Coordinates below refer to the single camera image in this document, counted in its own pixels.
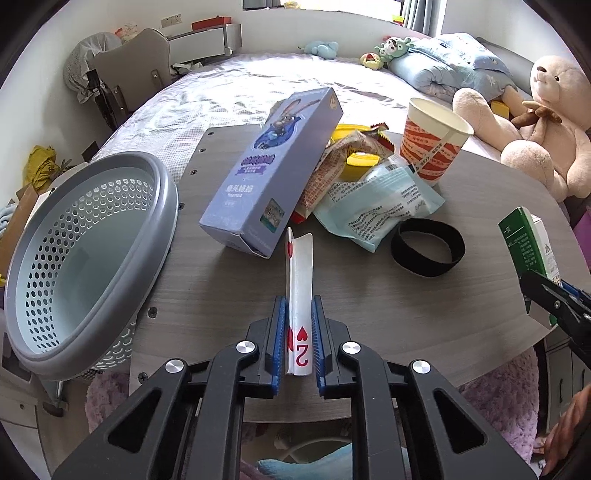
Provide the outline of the person's right hand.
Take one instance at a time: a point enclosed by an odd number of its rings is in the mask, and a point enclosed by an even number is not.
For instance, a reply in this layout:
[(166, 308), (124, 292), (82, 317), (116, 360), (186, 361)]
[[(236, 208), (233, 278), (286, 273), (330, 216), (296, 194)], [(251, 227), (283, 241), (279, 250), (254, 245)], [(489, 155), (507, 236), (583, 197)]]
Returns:
[(576, 393), (567, 411), (553, 427), (544, 443), (545, 466), (543, 475), (549, 474), (563, 460), (573, 445), (575, 429), (584, 418), (590, 404), (591, 385)]

